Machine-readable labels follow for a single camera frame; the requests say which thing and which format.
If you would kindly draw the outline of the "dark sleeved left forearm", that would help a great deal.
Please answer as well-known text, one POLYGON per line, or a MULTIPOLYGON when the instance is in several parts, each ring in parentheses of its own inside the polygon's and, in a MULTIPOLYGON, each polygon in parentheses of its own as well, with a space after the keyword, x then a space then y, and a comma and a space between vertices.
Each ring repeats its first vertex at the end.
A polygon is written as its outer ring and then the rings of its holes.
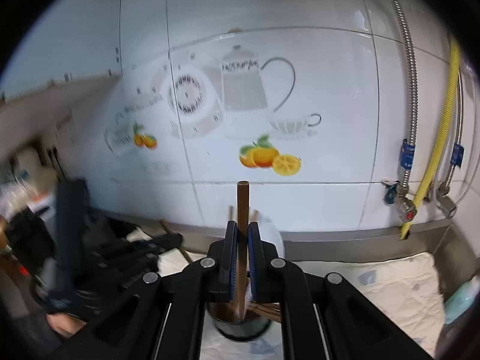
POLYGON ((33 354, 35 359, 47 358, 64 343, 60 334, 47 322, 44 310, 13 318, 13 326, 25 342, 28 353, 33 354))

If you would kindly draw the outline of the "person left hand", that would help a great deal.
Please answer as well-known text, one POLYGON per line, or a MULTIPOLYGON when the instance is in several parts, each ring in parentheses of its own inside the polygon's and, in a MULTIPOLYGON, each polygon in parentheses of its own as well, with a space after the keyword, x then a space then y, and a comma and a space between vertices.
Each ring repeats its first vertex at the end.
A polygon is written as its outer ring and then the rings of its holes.
POLYGON ((77 334, 86 325, 86 322, 65 313, 47 314, 46 321, 55 332, 66 338, 77 334))

